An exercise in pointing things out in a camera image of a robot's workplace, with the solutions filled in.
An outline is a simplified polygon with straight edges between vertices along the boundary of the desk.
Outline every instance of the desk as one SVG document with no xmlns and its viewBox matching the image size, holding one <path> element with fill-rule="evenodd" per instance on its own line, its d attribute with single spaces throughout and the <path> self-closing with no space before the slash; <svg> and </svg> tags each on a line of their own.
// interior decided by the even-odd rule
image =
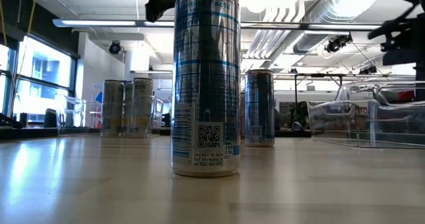
<svg viewBox="0 0 425 224">
<path fill-rule="evenodd" d="M 0 143 L 0 223 L 425 223 L 425 150 L 277 138 L 235 175 L 173 174 L 169 139 Z"/>
</svg>

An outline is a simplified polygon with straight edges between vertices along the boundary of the wooden table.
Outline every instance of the wooden table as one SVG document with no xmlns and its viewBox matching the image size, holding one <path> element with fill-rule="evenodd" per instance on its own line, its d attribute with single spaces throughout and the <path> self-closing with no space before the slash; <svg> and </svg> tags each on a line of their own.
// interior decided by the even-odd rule
<svg viewBox="0 0 425 224">
<path fill-rule="evenodd" d="M 173 174 L 169 137 L 0 143 L 0 223 L 425 223 L 425 150 L 276 139 L 235 175 Z"/>
</svg>

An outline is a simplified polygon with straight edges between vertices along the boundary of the qr code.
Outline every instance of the qr code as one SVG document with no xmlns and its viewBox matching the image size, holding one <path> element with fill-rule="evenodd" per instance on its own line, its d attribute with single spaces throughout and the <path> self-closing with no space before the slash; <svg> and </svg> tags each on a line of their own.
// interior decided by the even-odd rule
<svg viewBox="0 0 425 224">
<path fill-rule="evenodd" d="M 221 135 L 219 125 L 199 125 L 198 148 L 219 148 Z"/>
<path fill-rule="evenodd" d="M 251 136 L 261 136 L 261 126 L 251 126 Z"/>
</svg>

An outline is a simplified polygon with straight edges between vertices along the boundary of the security camera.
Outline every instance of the security camera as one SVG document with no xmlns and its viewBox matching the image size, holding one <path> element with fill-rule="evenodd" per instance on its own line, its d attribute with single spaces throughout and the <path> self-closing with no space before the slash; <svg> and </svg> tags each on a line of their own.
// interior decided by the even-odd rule
<svg viewBox="0 0 425 224">
<path fill-rule="evenodd" d="M 120 51 L 121 51 L 120 41 L 112 41 L 112 44 L 109 47 L 109 52 L 113 55 L 118 55 Z"/>
</svg>

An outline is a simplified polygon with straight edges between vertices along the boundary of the blue can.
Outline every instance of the blue can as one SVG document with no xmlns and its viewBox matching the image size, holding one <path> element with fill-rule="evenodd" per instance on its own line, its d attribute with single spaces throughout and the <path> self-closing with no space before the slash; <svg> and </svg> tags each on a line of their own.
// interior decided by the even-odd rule
<svg viewBox="0 0 425 224">
<path fill-rule="evenodd" d="M 176 0 L 171 167 L 219 177 L 240 159 L 238 0 Z"/>
<path fill-rule="evenodd" d="M 273 72 L 249 70 L 245 76 L 245 144 L 274 145 Z"/>
</svg>

